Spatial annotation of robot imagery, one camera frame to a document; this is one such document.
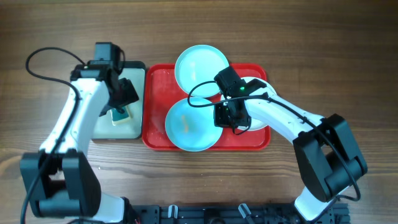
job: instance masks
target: wooden table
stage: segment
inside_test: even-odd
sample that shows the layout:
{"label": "wooden table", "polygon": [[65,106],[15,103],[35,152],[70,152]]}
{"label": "wooden table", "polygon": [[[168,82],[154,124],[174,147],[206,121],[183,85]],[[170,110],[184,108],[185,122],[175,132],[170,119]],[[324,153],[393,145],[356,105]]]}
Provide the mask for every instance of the wooden table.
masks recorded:
{"label": "wooden table", "polygon": [[[57,46],[87,61],[99,41],[120,45],[128,60],[147,66],[174,63],[196,44],[263,66],[286,100],[350,123],[369,167],[358,182],[363,199],[349,203],[352,223],[398,223],[396,2],[0,2],[0,223],[19,222],[19,160],[38,150],[68,93],[30,76],[26,57]],[[65,80],[75,65],[59,52],[32,61],[37,73]],[[155,152],[141,140],[96,141],[88,159],[103,191],[133,204],[291,202],[303,189],[293,147],[275,132],[260,152]],[[55,220],[29,211],[27,222]]]}

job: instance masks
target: tray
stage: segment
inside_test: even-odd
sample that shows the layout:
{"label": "tray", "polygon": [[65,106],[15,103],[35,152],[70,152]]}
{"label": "tray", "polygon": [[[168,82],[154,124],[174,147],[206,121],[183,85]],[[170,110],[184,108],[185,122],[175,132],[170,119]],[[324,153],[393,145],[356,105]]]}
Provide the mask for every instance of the tray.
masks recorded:
{"label": "tray", "polygon": [[[231,66],[240,77],[257,77],[267,80],[261,66],[251,63],[233,63]],[[181,150],[167,137],[164,123],[167,112],[181,99],[188,95],[180,89],[174,77],[174,64],[157,64],[146,75],[144,117],[142,121],[142,140],[151,149],[159,151]],[[209,98],[220,100],[220,94]],[[207,150],[211,151],[258,151],[265,148],[271,140],[270,127],[258,131],[248,131],[240,136],[232,129],[224,128],[217,143]]]}

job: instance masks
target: white plate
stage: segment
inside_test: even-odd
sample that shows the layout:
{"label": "white plate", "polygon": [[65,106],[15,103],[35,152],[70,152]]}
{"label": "white plate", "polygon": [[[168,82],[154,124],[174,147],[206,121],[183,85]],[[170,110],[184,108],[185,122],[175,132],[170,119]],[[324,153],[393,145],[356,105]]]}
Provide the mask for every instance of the white plate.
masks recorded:
{"label": "white plate", "polygon": [[[209,45],[196,45],[178,57],[174,70],[175,79],[180,88],[189,93],[198,84],[214,81],[214,76],[228,66],[226,57],[218,49]],[[209,83],[197,88],[192,96],[206,98],[219,92],[217,84]]]}
{"label": "white plate", "polygon": [[[204,98],[190,98],[192,104],[211,103]],[[223,128],[214,125],[214,106],[194,108],[182,99],[171,107],[166,116],[167,137],[177,147],[198,152],[214,145],[223,132]]]}
{"label": "white plate", "polygon": [[[268,84],[266,81],[264,81],[264,80],[262,80],[262,79],[260,79],[260,78],[256,78],[256,77],[243,77],[242,79],[243,79],[244,81],[246,81],[246,83],[250,82],[250,81],[253,80],[253,79],[258,79],[258,80],[260,80],[261,82],[267,84],[267,87],[269,87],[269,88],[275,93],[274,88],[273,88],[270,84]],[[221,100],[225,100],[225,98],[224,98],[223,95],[221,96],[220,101],[221,101]],[[259,120],[257,120],[257,119],[253,119],[253,118],[252,118],[252,120],[251,120],[251,126],[250,126],[250,128],[249,128],[248,131],[257,131],[257,130],[260,130],[260,129],[262,129],[262,128],[265,128],[266,126],[267,126],[266,123],[263,123],[262,121],[259,121]],[[247,127],[243,127],[243,126],[239,126],[239,127],[238,127],[238,129],[240,129],[240,130],[246,130],[246,128],[247,128]]]}

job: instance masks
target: tabletop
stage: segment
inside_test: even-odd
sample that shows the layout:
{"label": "tabletop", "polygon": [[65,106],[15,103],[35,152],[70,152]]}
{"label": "tabletop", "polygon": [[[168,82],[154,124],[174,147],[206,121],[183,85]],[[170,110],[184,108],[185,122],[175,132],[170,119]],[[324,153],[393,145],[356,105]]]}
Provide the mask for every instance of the tabletop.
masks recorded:
{"label": "tabletop", "polygon": [[[24,152],[51,132],[68,87],[30,76],[26,57],[61,47],[84,61],[112,41],[147,67],[208,44],[234,63],[256,63],[278,94],[315,114],[343,116],[368,163],[352,223],[398,223],[398,4],[395,1],[0,1],[0,223],[17,223]],[[32,59],[69,79],[60,52]],[[303,189],[292,145],[276,132],[258,152],[155,152],[138,140],[90,143],[102,191],[135,205],[291,202]],[[354,190],[347,190],[354,195]],[[65,221],[37,219],[27,223]]]}

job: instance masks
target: blue plate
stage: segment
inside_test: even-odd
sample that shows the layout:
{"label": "blue plate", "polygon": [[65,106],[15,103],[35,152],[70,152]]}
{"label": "blue plate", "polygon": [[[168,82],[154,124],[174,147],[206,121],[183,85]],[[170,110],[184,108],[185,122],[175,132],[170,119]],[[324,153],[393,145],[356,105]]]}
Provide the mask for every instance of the blue plate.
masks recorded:
{"label": "blue plate", "polygon": [[[192,104],[211,103],[203,98],[190,98]],[[166,116],[166,134],[177,147],[198,152],[214,145],[223,132],[223,128],[214,126],[214,106],[194,108],[182,99],[171,107]]]}

